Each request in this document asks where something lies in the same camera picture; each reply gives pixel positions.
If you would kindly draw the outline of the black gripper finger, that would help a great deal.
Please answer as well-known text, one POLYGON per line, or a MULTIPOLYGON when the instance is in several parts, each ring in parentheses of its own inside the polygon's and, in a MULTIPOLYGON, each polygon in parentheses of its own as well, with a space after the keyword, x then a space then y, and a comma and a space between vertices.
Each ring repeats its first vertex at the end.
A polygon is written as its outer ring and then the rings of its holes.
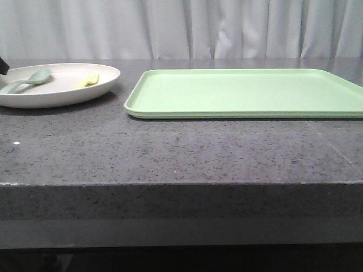
POLYGON ((7 75, 9 69, 9 65, 0 57, 0 74, 7 75))

